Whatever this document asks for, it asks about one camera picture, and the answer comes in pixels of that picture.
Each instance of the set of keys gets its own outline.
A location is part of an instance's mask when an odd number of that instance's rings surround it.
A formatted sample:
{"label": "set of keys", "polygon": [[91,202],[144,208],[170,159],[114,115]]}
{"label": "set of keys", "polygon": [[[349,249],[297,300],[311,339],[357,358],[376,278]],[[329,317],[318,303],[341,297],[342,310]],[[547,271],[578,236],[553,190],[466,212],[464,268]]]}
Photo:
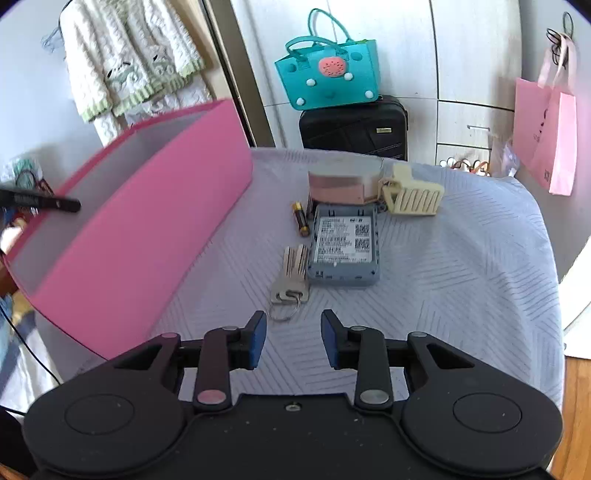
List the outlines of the set of keys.
{"label": "set of keys", "polygon": [[[283,252],[283,268],[271,286],[271,298],[267,315],[276,322],[289,320],[300,308],[302,302],[308,301],[310,287],[306,280],[306,265],[309,250],[305,245],[297,248],[286,247]],[[285,317],[272,315],[273,305],[295,303],[295,309]]]}

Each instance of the pink round decoration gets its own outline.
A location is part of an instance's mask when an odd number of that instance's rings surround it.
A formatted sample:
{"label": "pink round decoration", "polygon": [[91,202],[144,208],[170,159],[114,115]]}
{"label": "pink round decoration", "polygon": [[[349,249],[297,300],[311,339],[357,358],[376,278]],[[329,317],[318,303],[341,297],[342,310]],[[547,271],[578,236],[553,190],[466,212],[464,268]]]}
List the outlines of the pink round decoration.
{"label": "pink round decoration", "polygon": [[347,64],[341,57],[325,57],[318,62],[318,69],[325,77],[341,77],[347,71]]}

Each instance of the pink box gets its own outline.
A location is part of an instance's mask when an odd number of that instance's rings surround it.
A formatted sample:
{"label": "pink box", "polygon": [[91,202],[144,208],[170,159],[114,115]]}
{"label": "pink box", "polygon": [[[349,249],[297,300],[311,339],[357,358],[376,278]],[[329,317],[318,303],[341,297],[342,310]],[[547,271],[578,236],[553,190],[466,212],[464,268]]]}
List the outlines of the pink box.
{"label": "pink box", "polygon": [[147,339],[251,178],[231,100],[136,124],[57,192],[81,211],[37,216],[6,265],[39,312],[113,358]]}

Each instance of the knitted sweater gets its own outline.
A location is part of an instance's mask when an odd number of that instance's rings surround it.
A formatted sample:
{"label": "knitted sweater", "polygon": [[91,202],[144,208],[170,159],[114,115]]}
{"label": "knitted sweater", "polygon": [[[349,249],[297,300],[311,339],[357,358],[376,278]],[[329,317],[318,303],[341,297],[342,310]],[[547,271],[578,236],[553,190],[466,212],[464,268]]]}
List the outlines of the knitted sweater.
{"label": "knitted sweater", "polygon": [[167,0],[73,0],[60,25],[72,94],[86,122],[175,92],[203,67]]}

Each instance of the gray electronic device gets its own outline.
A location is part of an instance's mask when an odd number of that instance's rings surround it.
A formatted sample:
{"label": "gray electronic device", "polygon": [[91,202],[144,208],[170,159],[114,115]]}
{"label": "gray electronic device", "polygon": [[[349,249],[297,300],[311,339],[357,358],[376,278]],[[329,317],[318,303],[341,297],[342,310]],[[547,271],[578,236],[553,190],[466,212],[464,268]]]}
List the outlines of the gray electronic device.
{"label": "gray electronic device", "polygon": [[308,255],[311,284],[366,287],[379,280],[378,211],[371,205],[316,207]]}

